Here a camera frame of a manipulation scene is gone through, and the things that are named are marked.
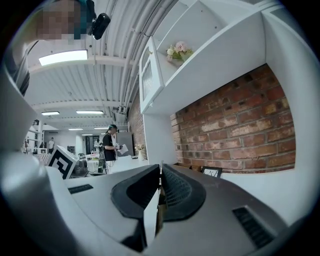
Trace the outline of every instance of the paper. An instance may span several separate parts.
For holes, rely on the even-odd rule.
[[[123,155],[124,153],[126,153],[128,150],[126,144],[122,145],[122,149],[118,150],[118,152],[120,152],[121,155]]]

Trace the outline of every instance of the fluorescent light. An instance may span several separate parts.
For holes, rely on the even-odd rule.
[[[83,61],[88,59],[87,50],[65,51],[39,58],[41,66],[69,61]]]
[[[77,110],[76,113],[77,114],[99,114],[99,115],[104,114],[104,112],[100,110]]]
[[[52,116],[52,115],[60,115],[58,111],[52,111],[52,112],[42,112],[43,116]]]

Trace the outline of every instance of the white cabinet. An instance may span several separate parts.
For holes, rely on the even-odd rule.
[[[139,87],[140,111],[144,113],[164,87],[156,46],[152,37],[147,42],[139,62]]]

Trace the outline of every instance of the white wall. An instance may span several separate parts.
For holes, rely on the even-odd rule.
[[[51,137],[53,137],[56,146],[62,146],[65,149],[67,149],[68,146],[76,147],[76,132],[71,130],[55,130],[53,132],[57,133],[49,133],[49,131],[44,132],[44,142],[47,143],[47,147]]]
[[[28,147],[29,148],[34,148],[35,147],[35,141],[34,141],[34,139],[35,139],[35,136],[36,136],[36,134],[34,133],[34,132],[31,132],[31,131],[28,131],[28,133],[26,134],[26,138],[28,138],[29,137],[29,139],[33,139],[33,140],[29,140],[29,144],[28,144]]]
[[[146,152],[150,165],[178,162],[169,115],[144,114]]]
[[[83,141],[84,139],[85,139],[85,136],[82,136],[81,134],[77,134],[75,136],[75,155],[76,156],[78,156],[79,153],[86,154],[86,151],[84,150],[84,148],[86,148],[85,142]]]
[[[262,12],[266,62],[290,105],[296,141],[295,167],[262,174],[223,173],[221,178],[257,197],[291,225],[311,211],[319,196],[320,64],[299,30],[288,26],[293,23],[283,22],[269,11]]]
[[[34,125],[33,127],[36,128],[37,130],[39,129],[38,125]],[[58,129],[53,127],[53,126],[51,126],[51,125],[49,125],[49,124],[44,124],[42,126],[42,130],[43,131],[57,131]]]

